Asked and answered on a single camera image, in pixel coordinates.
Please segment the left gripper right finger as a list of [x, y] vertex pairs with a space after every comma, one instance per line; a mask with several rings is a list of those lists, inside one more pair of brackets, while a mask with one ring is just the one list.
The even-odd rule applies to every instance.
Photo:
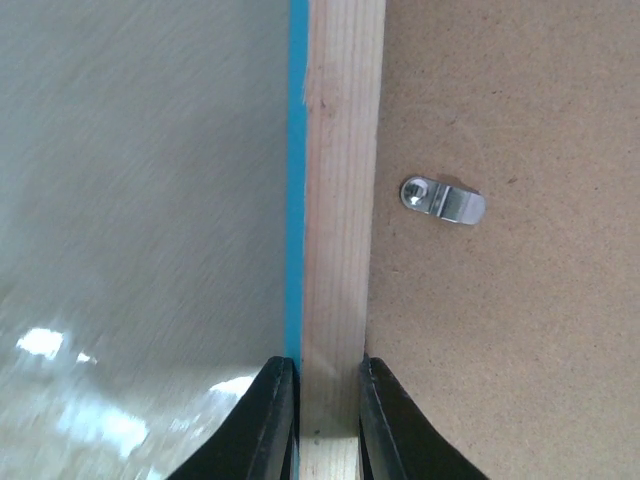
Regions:
[[429, 422], [387, 364], [359, 369], [360, 450], [365, 479], [484, 479]]

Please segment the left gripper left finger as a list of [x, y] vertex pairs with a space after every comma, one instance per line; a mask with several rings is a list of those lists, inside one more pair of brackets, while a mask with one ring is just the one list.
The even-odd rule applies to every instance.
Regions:
[[269, 358], [217, 431], [169, 477], [291, 479], [296, 385], [293, 360]]

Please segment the teal wooden photo frame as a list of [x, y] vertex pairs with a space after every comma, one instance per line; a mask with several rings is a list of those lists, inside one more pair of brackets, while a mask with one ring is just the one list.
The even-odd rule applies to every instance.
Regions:
[[[356, 479], [383, 359], [492, 479], [639, 475], [639, 5], [296, 1], [299, 475]], [[406, 208], [480, 193], [476, 225]]]

